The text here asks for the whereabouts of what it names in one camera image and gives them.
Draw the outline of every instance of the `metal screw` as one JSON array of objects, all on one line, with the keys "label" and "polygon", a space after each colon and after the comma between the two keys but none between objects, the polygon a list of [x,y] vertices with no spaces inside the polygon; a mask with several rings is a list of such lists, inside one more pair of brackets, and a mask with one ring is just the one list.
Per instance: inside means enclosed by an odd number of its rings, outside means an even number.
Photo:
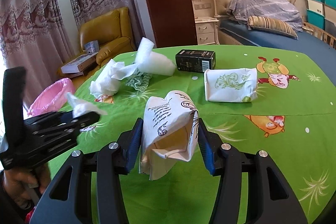
[{"label": "metal screw", "polygon": [[117,149],[118,147],[119,147],[118,143],[113,142],[109,144],[110,149]]},{"label": "metal screw", "polygon": [[261,157],[263,157],[263,158],[266,158],[266,157],[268,156],[268,153],[267,153],[266,151],[264,151],[264,150],[260,150],[260,151],[259,151],[259,155],[260,155]]},{"label": "metal screw", "polygon": [[81,154],[80,150],[74,150],[74,151],[72,151],[72,153],[71,153],[71,155],[72,155],[73,157],[78,157],[80,154]]},{"label": "metal screw", "polygon": [[221,147],[224,150],[230,150],[231,149],[231,145],[229,145],[228,143],[223,143]]}]

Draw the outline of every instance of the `pillow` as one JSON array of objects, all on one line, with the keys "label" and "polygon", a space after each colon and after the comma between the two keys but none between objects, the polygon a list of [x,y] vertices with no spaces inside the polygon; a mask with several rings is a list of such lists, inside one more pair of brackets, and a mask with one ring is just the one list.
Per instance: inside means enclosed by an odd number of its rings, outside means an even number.
[{"label": "pillow", "polygon": [[252,16],[248,18],[247,25],[250,30],[252,28],[255,30],[281,34],[287,37],[298,39],[297,34],[293,28],[286,22],[278,19]]},{"label": "pillow", "polygon": [[294,31],[302,32],[302,18],[287,0],[230,0],[227,14],[247,24],[250,16],[269,17],[287,22]]}]

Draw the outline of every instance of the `striped pillow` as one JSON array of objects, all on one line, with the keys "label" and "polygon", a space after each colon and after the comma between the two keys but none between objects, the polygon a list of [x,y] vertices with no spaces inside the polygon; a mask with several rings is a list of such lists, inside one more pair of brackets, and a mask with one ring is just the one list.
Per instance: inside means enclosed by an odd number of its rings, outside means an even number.
[{"label": "striped pillow", "polygon": [[297,38],[296,32],[286,22],[268,17],[251,16],[247,20],[249,29],[260,30],[285,35],[287,37]]}]

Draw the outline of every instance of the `wooden bed rail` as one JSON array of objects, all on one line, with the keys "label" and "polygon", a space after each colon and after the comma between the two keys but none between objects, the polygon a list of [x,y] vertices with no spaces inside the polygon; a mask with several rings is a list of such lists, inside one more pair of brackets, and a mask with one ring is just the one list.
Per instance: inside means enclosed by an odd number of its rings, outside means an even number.
[{"label": "wooden bed rail", "polygon": [[314,37],[317,37],[318,39],[327,43],[329,46],[336,49],[336,37],[333,37],[331,34],[308,22],[303,22],[303,25],[304,31],[310,33]]}]

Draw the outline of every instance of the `hand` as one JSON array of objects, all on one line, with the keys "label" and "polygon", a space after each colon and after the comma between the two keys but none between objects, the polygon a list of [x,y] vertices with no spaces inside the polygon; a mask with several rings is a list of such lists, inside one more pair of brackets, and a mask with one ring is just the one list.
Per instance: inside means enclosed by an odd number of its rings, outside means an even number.
[{"label": "hand", "polygon": [[43,194],[51,181],[47,164],[36,168],[35,171],[37,178],[26,168],[17,167],[4,170],[3,188],[10,198],[20,207],[31,199],[22,183],[37,184],[39,182],[39,190],[40,193]]}]

